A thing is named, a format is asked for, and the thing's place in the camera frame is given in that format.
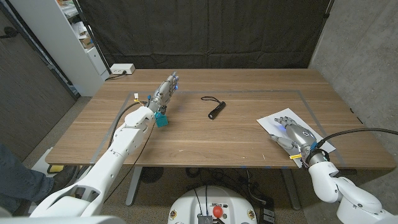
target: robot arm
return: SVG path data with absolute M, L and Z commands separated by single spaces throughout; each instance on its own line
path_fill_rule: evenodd
M 99 215 L 105 196 L 127 156 L 141 145 L 148 130 L 147 122 L 155 112 L 165 112 L 165 106 L 177 89 L 175 72 L 164 81 L 148 103 L 129 113 L 115 131 L 113 142 L 89 173 L 77 183 L 48 196 L 30 217 L 88 217 Z M 83 191 L 76 198 L 77 191 Z
M 329 161 L 325 151 L 311 148 L 316 143 L 316 138 L 309 130 L 288 117 L 276 118 L 275 121 L 285 127 L 291 140 L 272 134 L 271 139 L 285 150 L 298 148 L 303 166 L 308 168 L 311 175 L 316 195 L 324 202 L 340 202 L 337 216 L 343 223 L 376 223 L 393 217 L 382 209 L 381 202 L 375 196 L 355 186 L 345 177 L 334 177 L 339 172 L 338 169 Z

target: yellow object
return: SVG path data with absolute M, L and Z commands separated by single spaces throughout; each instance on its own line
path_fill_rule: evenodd
M 290 159 L 297 159 L 297 158 L 301 158 L 301 154 L 297 154 L 294 156 L 289 156 Z
M 63 170 L 63 166 L 58 166 L 58 165 L 52 166 L 52 165 L 50 165 L 50 168 L 48 169 L 47 172 L 49 174 L 53 174 L 53 173 L 56 173 L 56 172 L 60 172 L 61 170 Z

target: person's leg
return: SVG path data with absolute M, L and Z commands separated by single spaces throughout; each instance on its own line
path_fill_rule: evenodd
M 0 194 L 0 207 L 6 209 L 10 213 L 14 213 L 21 205 L 21 199 Z
M 38 201 L 48 195 L 53 178 L 27 169 L 3 144 L 0 144 L 0 194 L 11 198 Z

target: power strip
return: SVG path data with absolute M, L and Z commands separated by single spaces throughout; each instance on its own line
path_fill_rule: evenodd
M 111 67 L 111 72 L 113 75 L 120 75 L 123 71 L 126 71 L 126 74 L 132 74 L 135 69 L 132 63 L 115 63 Z

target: teal object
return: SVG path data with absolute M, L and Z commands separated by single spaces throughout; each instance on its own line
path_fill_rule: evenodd
M 155 113 L 155 118 L 156 118 L 156 126 L 158 128 L 166 126 L 169 124 L 169 122 L 167 121 L 167 116 L 166 115 L 162 115 L 161 113 L 156 112 Z

